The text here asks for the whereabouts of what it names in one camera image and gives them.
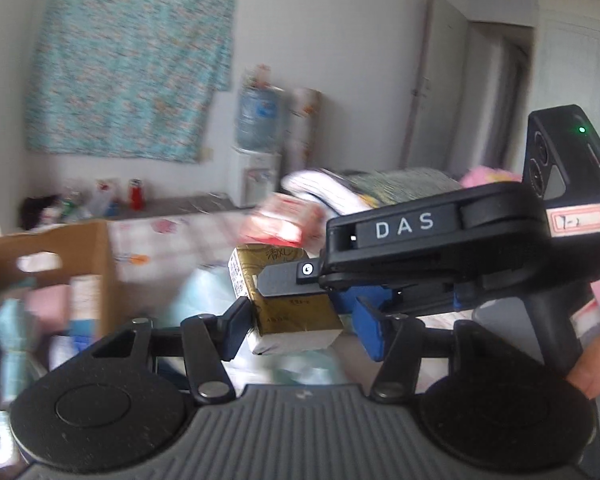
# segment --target camera lens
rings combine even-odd
[[[549,163],[549,149],[546,146],[546,141],[540,132],[536,132],[536,150],[540,157],[540,162],[543,166]]]
[[[538,162],[534,158],[529,161],[529,177],[531,177],[531,185],[536,190],[538,196],[542,196],[544,193],[544,182],[542,181],[540,166],[538,166]]]

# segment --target metal rivet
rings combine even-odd
[[[206,399],[216,399],[224,397],[229,393],[229,386],[221,381],[208,381],[200,384],[198,393]]]
[[[374,392],[383,399],[398,399],[404,395],[404,386],[400,383],[380,383]]]

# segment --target white wall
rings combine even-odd
[[[0,0],[0,228],[12,232],[29,192],[23,97],[40,0]]]
[[[535,27],[538,22],[538,0],[469,0],[467,18],[472,22]]]
[[[529,122],[529,107],[531,94],[531,66],[529,61],[528,69],[523,73],[518,89],[518,98],[516,101],[516,111],[513,117],[513,125],[509,137],[509,145],[505,152],[504,170],[513,173],[522,174],[524,166],[524,156],[526,150],[526,127]],[[522,150],[522,161],[520,160],[520,150]]]
[[[468,0],[448,0],[467,12]],[[284,88],[324,94],[317,164],[337,170],[398,167],[424,29],[426,0],[237,0],[234,89],[216,94],[199,165],[141,159],[31,155],[35,192],[67,178],[142,178],[154,196],[226,188],[236,83],[242,70],[264,62]]]

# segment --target cardboard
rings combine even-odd
[[[40,272],[23,272],[18,268],[17,262],[21,256],[44,252],[57,254],[60,267]],[[101,337],[125,320],[106,221],[65,225],[36,234],[0,237],[0,290],[27,276],[35,276],[37,287],[40,288],[69,283],[72,277],[85,274],[102,277],[96,323],[96,336]]]

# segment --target round black pad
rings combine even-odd
[[[27,459],[75,473],[105,472],[156,453],[178,433],[182,394],[125,360],[103,358],[47,374],[11,405]]]
[[[87,384],[69,390],[56,404],[56,413],[77,428],[97,428],[120,420],[131,407],[131,399],[120,388]]]
[[[477,365],[471,374],[444,378],[422,396],[420,416],[461,460],[512,473],[573,462],[594,430],[589,401],[541,367]]]

